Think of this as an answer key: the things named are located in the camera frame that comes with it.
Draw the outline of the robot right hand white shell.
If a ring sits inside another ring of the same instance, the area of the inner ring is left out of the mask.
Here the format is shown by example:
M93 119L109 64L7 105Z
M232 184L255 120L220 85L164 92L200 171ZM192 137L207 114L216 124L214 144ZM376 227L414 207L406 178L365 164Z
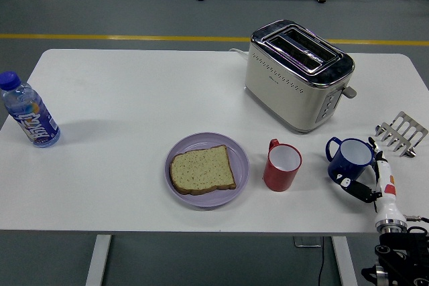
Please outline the robot right hand white shell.
M356 138L332 137L326 143L325 154L331 180L360 201L375 204L375 227L380 233L407 229L406 218L396 204L390 164L373 138L366 143ZM374 189L358 181L367 167L375 173Z

